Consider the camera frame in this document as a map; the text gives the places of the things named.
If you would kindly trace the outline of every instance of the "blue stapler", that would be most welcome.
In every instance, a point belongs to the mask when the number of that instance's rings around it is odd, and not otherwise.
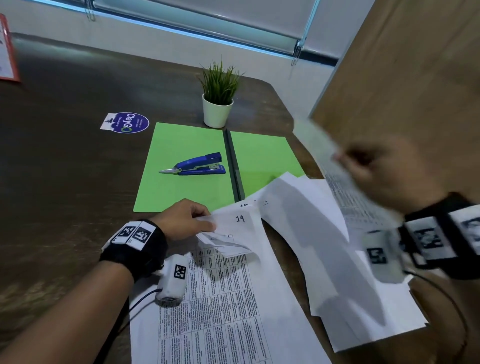
[[[219,162],[222,161],[222,155],[217,153],[207,154],[206,156],[196,157],[177,163],[172,169],[161,170],[159,173],[173,173],[180,176],[191,174],[223,174],[225,167]]]

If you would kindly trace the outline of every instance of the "black cable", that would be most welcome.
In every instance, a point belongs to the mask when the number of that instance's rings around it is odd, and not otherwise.
[[[137,305],[143,301],[145,298],[147,298],[148,296],[150,296],[152,293],[157,293],[157,292],[162,292],[163,291],[163,288],[157,288],[156,290],[153,290],[153,291],[150,291],[149,293],[147,293],[145,296],[143,296],[141,299],[139,299],[137,302],[135,302],[135,304],[130,307],[130,310],[128,310],[128,313],[132,312],[132,310],[137,307]],[[115,335],[115,337],[117,337],[118,335],[120,335],[122,333],[123,330],[125,330],[127,328],[127,326],[130,324],[130,319],[128,319],[127,323],[120,329],[118,330],[117,334]]]
[[[456,354],[453,357],[453,363],[458,363],[458,361],[461,359],[461,357],[465,353],[465,349],[467,348],[467,344],[468,344],[468,336],[469,336],[467,319],[465,319],[465,316],[463,316],[463,313],[460,310],[460,307],[458,307],[458,304],[456,304],[456,302],[454,301],[452,296],[450,296],[442,287],[440,287],[434,281],[432,281],[428,278],[425,278],[424,276],[421,276],[420,274],[415,273],[415,272],[410,272],[408,270],[404,270],[403,272],[406,273],[406,274],[411,274],[411,275],[413,275],[415,277],[418,277],[418,278],[424,280],[425,282],[429,283],[434,288],[436,288],[438,291],[440,291],[452,303],[456,313],[458,314],[458,317],[460,318],[460,321],[462,321],[463,332],[464,332],[462,345],[460,346],[460,349],[458,349],[458,351],[456,352]]]

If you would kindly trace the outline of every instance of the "finger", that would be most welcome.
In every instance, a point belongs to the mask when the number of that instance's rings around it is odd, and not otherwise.
[[[192,212],[192,216],[198,217],[198,216],[209,216],[210,211],[208,211],[207,206],[199,204],[197,202],[193,202],[190,200],[187,200],[190,203],[190,210]]]
[[[367,167],[361,165],[346,153],[335,154],[334,159],[345,168],[356,181],[364,181],[370,176]]]
[[[201,231],[214,232],[216,229],[215,224],[210,221],[202,221],[202,220],[195,220],[195,221],[196,221],[196,227],[198,232],[201,232]]]

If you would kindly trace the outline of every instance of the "left hand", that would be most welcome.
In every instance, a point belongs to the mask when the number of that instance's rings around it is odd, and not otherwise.
[[[216,226],[210,221],[194,219],[208,215],[210,212],[204,205],[184,198],[152,217],[150,221],[157,224],[168,239],[181,240],[201,231],[214,231]]]

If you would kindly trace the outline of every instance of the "hand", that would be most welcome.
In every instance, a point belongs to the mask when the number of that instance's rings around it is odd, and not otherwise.
[[[210,212],[205,206],[184,198],[150,220],[157,224],[168,239],[181,240],[201,231],[214,231],[216,227],[210,221],[194,219],[207,215]]]
[[[418,150],[402,137],[354,143],[334,159],[371,200],[403,214],[446,197],[446,191],[429,174]]]

